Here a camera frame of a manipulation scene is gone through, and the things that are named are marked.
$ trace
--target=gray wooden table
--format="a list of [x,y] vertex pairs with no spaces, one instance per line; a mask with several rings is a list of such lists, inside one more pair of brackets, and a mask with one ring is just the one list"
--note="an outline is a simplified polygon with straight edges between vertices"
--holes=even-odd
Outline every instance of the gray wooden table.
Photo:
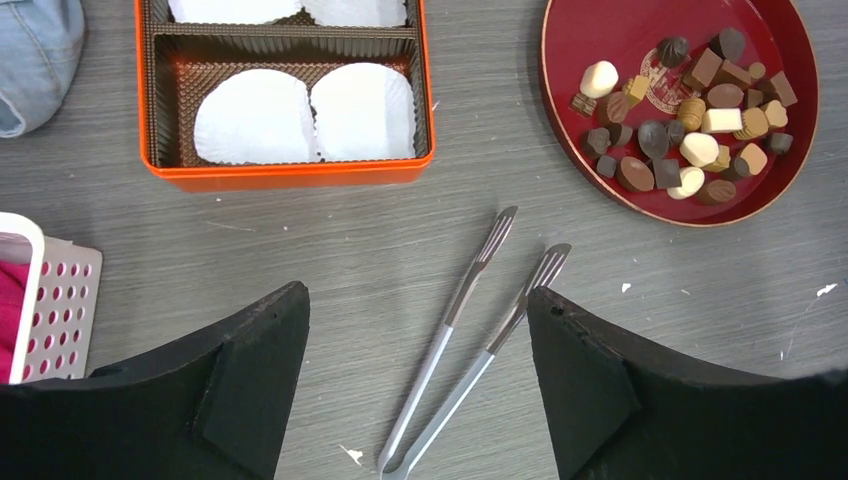
[[[375,458],[436,322],[499,206],[521,207],[516,228],[410,433],[554,241],[575,247],[556,290],[664,345],[785,377],[848,363],[842,0],[798,2],[823,87],[807,167],[768,211],[710,230],[630,213],[564,157],[536,73],[541,0],[428,2],[439,151],[415,184],[209,195],[177,191],[138,159],[132,2],[83,3],[88,43],[65,107],[40,131],[0,143],[0,209],[103,251],[90,368],[196,330],[287,281],[306,283],[312,331],[280,479],[376,478]],[[632,284],[626,293],[623,283]],[[362,466],[341,446],[362,451]],[[522,326],[413,476],[555,475]]]

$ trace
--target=chocolate candy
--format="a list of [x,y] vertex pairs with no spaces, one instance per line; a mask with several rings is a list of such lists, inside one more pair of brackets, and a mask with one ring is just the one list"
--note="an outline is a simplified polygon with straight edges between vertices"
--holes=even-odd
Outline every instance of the chocolate candy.
[[725,28],[713,38],[710,48],[721,58],[738,62],[745,52],[745,35],[735,28]]
[[627,97],[627,103],[630,104],[630,108],[635,107],[645,98],[645,94],[648,93],[648,87],[650,86],[650,79],[642,75],[636,75],[624,84],[624,88],[621,91]]
[[609,155],[601,155],[598,159],[598,164],[595,166],[595,171],[602,177],[612,178],[615,176],[615,171],[618,168],[618,161]]
[[754,63],[748,67],[748,75],[751,75],[751,79],[755,82],[759,82],[766,76],[766,66],[760,62]]
[[741,88],[732,83],[722,83],[707,92],[707,105],[710,108],[736,108],[744,97]]
[[736,158],[745,160],[745,163],[748,164],[748,169],[750,170],[751,175],[759,175],[760,172],[766,168],[766,163],[768,163],[768,156],[766,155],[766,152],[764,152],[763,149],[755,143],[745,145],[745,148],[739,152]]
[[786,115],[786,107],[784,107],[779,101],[772,100],[760,107],[760,109],[766,115],[769,130],[783,128],[789,124],[789,117]]
[[749,108],[742,112],[742,130],[733,132],[733,136],[736,140],[753,140],[767,134],[768,128],[765,112],[759,108]]
[[652,160],[663,158],[668,153],[668,132],[663,124],[649,120],[639,127],[639,147]]
[[621,92],[611,93],[598,101],[598,123],[602,127],[623,122],[629,112],[630,104]]
[[585,153],[587,157],[592,160],[600,158],[601,155],[607,153],[607,149],[610,146],[609,130],[606,128],[589,130],[586,132],[586,135],[583,136],[581,146],[583,147],[583,153]]
[[772,133],[766,138],[766,150],[777,155],[783,155],[792,148],[795,138],[787,133]]
[[693,167],[703,168],[716,161],[719,154],[718,142],[705,133],[690,133],[680,145],[680,154]]
[[695,198],[704,205],[721,205],[733,200],[736,196],[736,185],[727,180],[713,180],[698,190]]
[[677,110],[677,119],[683,122],[687,132],[694,132],[701,128],[701,120],[707,111],[707,104],[700,98],[687,98],[680,104]]
[[705,180],[703,170],[698,167],[686,167],[680,170],[680,186],[669,188],[668,196],[675,200],[689,198],[701,190]]
[[753,80],[751,80],[751,74],[747,70],[730,60],[725,60],[721,62],[721,67],[716,72],[713,82],[732,83],[741,89],[746,89],[751,87]]
[[689,40],[683,37],[668,37],[657,46],[660,63],[668,68],[679,67],[689,54]]
[[680,180],[680,164],[673,158],[660,158],[651,164],[657,188],[674,188],[683,185]]
[[649,192],[654,189],[654,174],[641,160],[624,157],[615,174],[621,186],[631,192]]
[[751,176],[751,167],[744,158],[736,157],[730,161],[727,170],[721,172],[721,176],[727,181],[738,182]]
[[703,133],[732,133],[742,130],[742,110],[738,108],[711,108],[701,122]]
[[798,103],[798,97],[786,78],[786,72],[781,71],[769,80],[760,82],[758,87],[766,94],[768,100],[780,100],[784,107],[789,108]]
[[745,93],[745,108],[754,108],[759,107],[766,100],[766,96],[763,92],[749,88]]
[[700,92],[710,86],[719,68],[721,68],[721,57],[708,48],[689,67],[689,71],[683,77],[683,83],[689,85],[692,90]]
[[611,123],[607,125],[607,130],[610,132],[610,144],[613,147],[623,147],[633,137],[633,129],[621,123]]
[[607,61],[598,62],[586,69],[580,81],[580,93],[589,98],[609,95],[618,83],[618,70]]
[[584,117],[591,117],[598,106],[598,101],[594,98],[589,98],[582,93],[578,93],[571,99],[571,108]]
[[683,141],[683,137],[686,136],[686,127],[683,126],[683,122],[680,120],[669,120],[668,123],[665,124],[665,132],[668,134],[669,145],[676,147],[680,145]]
[[721,173],[727,170],[730,166],[730,147],[727,145],[718,146],[718,158],[715,162],[704,167],[704,171]]

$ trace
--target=red plate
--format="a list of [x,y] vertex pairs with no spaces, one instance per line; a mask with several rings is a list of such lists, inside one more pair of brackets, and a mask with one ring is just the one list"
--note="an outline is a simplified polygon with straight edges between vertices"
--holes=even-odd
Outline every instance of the red plate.
[[[689,62],[675,69],[661,69],[656,45],[665,37],[679,35],[692,45],[697,57],[721,29],[734,27],[745,33],[748,46],[738,62],[747,67],[762,62],[766,78],[786,71],[798,95],[788,108],[785,132],[795,137],[788,154],[769,157],[766,169],[756,177],[736,183],[738,194],[724,205],[704,206],[694,198],[673,200],[664,190],[631,193],[615,179],[595,173],[595,161],[576,147],[580,137],[598,127],[597,115],[589,119],[570,108],[580,90],[584,70],[601,60],[612,62],[620,84],[643,74],[651,79],[645,100],[630,111],[626,123],[638,128],[646,120],[674,118],[680,102],[693,93],[680,80]],[[669,223],[694,227],[727,225],[744,220],[775,201],[798,175],[812,147],[819,110],[819,79],[806,28],[789,0],[550,0],[542,26],[541,77],[543,99],[559,141],[577,168],[601,191],[619,203]],[[615,158],[645,158],[633,140],[611,149]],[[721,135],[731,154],[745,142]],[[689,165],[673,148],[671,158]],[[707,172],[707,179],[719,178]]]

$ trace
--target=wood grain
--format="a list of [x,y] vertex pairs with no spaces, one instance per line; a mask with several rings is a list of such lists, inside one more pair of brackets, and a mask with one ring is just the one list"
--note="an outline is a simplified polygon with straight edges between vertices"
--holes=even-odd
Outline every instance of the wood grain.
[[[840,0],[797,3],[821,60],[819,135],[793,188],[740,225],[664,225],[607,200],[574,170],[540,101],[540,0],[428,2],[439,152],[415,184],[217,195],[183,194],[142,166],[132,2],[86,0],[89,35],[65,106],[41,130],[2,143],[0,208],[103,251],[89,368],[189,333],[290,280],[309,286],[312,331],[280,479],[376,477],[436,322],[507,205],[521,207],[516,228],[410,434],[555,241],[575,246],[555,289],[648,338],[770,375],[845,365],[848,12]],[[625,282],[632,288],[621,293]],[[839,287],[817,298],[830,283]],[[363,451],[363,466],[339,445]],[[413,477],[555,476],[522,326]]]

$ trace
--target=tongs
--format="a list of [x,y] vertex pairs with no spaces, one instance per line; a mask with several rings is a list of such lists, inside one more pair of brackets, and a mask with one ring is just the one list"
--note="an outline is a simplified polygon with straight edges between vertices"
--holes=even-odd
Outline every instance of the tongs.
[[400,466],[396,470],[392,472],[384,472],[386,465],[392,459],[398,445],[400,444],[401,437],[403,437],[403,434],[409,425],[409,421],[412,418],[412,414],[418,406],[418,402],[421,400],[421,395],[424,393],[424,389],[430,381],[433,371],[436,369],[436,364],[438,364],[439,359],[442,356],[442,352],[450,339],[451,333],[456,325],[456,321],[459,318],[468,297],[471,295],[471,291],[474,289],[483,269],[506,239],[506,235],[509,233],[517,210],[518,209],[516,207],[511,207],[504,210],[498,216],[492,229],[492,233],[489,235],[489,238],[483,245],[480,253],[474,258],[474,262],[471,265],[465,281],[458,290],[456,297],[454,298],[454,301],[451,304],[451,307],[448,310],[435,339],[433,340],[433,343],[430,345],[427,359],[424,361],[424,365],[418,372],[418,377],[415,379],[412,391],[401,410],[400,416],[392,428],[392,432],[389,435],[389,439],[386,441],[385,447],[383,447],[383,451],[377,459],[377,471],[379,472],[381,480],[405,480],[409,477],[409,473],[412,471],[412,468],[415,467],[419,460],[421,460],[424,452],[427,451],[427,448],[430,447],[433,440],[436,439],[436,436],[442,431],[442,428],[444,428],[445,424],[447,424],[448,420],[450,420],[451,416],[453,416],[454,412],[456,412],[459,408],[459,405],[495,359],[498,351],[500,351],[501,347],[504,343],[506,343],[510,334],[512,334],[513,330],[515,330],[515,327],[521,323],[526,316],[527,299],[530,292],[539,286],[550,286],[556,279],[557,275],[559,275],[563,265],[565,265],[565,260],[571,251],[571,245],[565,243],[555,245],[545,252],[539,260],[533,274],[530,275],[530,278],[519,292],[518,298],[515,300],[515,303],[506,316],[506,320],[503,322],[486,348],[480,352],[480,355],[471,366],[471,369],[468,370],[462,380],[460,380],[459,384],[457,384],[450,396],[448,396],[445,403],[441,406],[441,408],[439,408],[439,411],[436,412],[436,415],[432,418],[432,420],[430,420],[430,423],[427,424],[427,427],[415,440],[415,443],[413,443],[406,452],[403,462],[401,462]]

